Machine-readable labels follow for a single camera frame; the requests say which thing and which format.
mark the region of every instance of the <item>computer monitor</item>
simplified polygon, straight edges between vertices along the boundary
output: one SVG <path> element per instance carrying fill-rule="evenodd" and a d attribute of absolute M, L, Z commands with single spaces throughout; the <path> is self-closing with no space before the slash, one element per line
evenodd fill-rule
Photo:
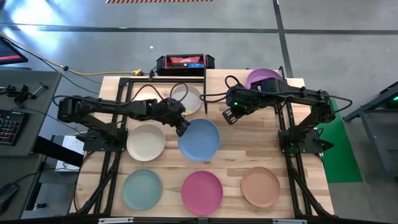
<path fill-rule="evenodd" d="M 10 43 L 0 38 L 0 65 L 27 62 L 28 59 L 17 51 Z"/>

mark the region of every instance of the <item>red power supply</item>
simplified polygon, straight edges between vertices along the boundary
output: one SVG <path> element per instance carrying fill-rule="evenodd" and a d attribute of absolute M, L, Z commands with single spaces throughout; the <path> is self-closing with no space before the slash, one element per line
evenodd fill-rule
<path fill-rule="evenodd" d="M 206 68 L 215 68 L 210 55 L 166 55 L 157 59 L 156 72 L 160 76 L 202 76 Z"/>

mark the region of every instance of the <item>sage green plate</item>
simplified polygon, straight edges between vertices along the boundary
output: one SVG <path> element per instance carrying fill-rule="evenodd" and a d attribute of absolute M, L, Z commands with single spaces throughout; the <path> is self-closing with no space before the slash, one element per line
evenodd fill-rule
<path fill-rule="evenodd" d="M 162 195 L 162 181 L 159 176 L 147 169 L 130 174 L 123 185 L 124 203 L 134 210 L 152 208 Z"/>

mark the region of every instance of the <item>keyboard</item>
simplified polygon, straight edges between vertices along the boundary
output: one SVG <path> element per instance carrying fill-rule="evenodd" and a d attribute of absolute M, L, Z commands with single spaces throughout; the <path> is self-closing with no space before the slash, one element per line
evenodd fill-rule
<path fill-rule="evenodd" d="M 15 146 L 28 113 L 0 110 L 0 145 Z"/>

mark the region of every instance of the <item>white plate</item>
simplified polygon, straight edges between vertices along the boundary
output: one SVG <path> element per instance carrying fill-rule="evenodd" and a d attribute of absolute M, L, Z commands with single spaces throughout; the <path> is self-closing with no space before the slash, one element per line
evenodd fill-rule
<path fill-rule="evenodd" d="M 134 159 L 142 162 L 151 161 L 164 150 L 166 137 L 157 126 L 144 124 L 129 134 L 126 146 Z"/>
<path fill-rule="evenodd" d="M 172 98 L 176 100 L 181 100 L 185 93 L 187 92 L 187 88 L 185 86 L 180 86 L 174 89 L 172 92 Z M 192 86 L 188 86 L 188 94 L 181 101 L 182 105 L 185 107 L 186 115 L 190 115 L 200 109 L 202 104 L 202 100 L 199 99 L 200 92 L 196 88 Z"/>

